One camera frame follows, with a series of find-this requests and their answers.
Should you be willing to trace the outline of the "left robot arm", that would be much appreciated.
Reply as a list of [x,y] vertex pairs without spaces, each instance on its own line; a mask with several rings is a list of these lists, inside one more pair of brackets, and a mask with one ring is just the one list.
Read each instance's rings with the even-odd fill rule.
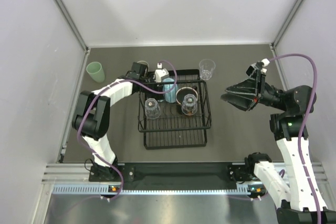
[[110,125],[110,108],[118,101],[139,91],[144,84],[148,65],[134,62],[125,76],[95,91],[79,94],[72,128],[77,131],[77,140],[93,155],[90,181],[112,181],[119,169],[117,157],[112,151],[107,131]]

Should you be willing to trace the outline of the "clear faceted glass tumbler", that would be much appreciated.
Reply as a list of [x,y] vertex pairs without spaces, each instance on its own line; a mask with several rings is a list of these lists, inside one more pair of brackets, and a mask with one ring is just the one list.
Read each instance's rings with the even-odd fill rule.
[[211,59],[203,59],[199,63],[199,75],[204,81],[209,80],[216,68],[216,63]]

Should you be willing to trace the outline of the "red and black skull mug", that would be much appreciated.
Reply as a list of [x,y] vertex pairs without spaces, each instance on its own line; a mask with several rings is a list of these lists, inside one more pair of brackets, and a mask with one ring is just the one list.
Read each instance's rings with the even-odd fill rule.
[[195,87],[182,87],[176,92],[177,112],[180,115],[192,116],[198,110],[198,93]]

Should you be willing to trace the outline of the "light blue ceramic mug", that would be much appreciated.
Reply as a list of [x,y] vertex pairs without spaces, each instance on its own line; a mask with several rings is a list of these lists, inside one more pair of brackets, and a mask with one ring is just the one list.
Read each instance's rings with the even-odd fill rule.
[[177,92],[177,85],[174,84],[174,79],[166,78],[163,80],[165,85],[163,86],[164,98],[165,101],[168,103],[175,103],[176,102],[176,92]]

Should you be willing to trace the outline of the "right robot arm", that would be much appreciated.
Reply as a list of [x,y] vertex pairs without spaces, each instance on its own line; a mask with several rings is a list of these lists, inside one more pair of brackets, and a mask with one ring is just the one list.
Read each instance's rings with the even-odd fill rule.
[[307,130],[300,132],[312,88],[283,91],[265,81],[266,69],[249,67],[247,79],[226,88],[221,99],[242,111],[263,104],[282,111],[270,116],[270,129],[285,164],[287,180],[267,154],[245,158],[245,174],[260,180],[271,196],[278,223],[335,223],[335,211],[323,200],[312,169]]

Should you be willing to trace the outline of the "mint green plastic cup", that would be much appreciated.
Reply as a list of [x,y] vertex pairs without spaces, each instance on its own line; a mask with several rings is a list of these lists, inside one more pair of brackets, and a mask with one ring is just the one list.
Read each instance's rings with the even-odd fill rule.
[[86,66],[86,72],[97,83],[105,81],[105,74],[102,64],[99,62],[91,62]]

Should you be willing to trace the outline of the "small steel cup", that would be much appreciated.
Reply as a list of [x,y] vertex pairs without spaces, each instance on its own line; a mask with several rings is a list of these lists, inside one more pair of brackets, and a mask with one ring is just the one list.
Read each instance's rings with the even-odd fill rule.
[[149,71],[150,65],[147,61],[140,60],[140,61],[138,61],[138,63],[146,65],[146,71],[147,72]]

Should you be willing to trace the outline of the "small clear glass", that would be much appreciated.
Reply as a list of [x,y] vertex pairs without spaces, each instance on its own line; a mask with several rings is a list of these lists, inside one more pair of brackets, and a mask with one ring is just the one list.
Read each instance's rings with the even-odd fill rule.
[[154,98],[148,98],[144,104],[145,116],[148,119],[154,120],[160,117],[161,108],[158,101]]
[[182,102],[181,111],[183,114],[191,116],[197,112],[197,98],[193,94],[187,94]]

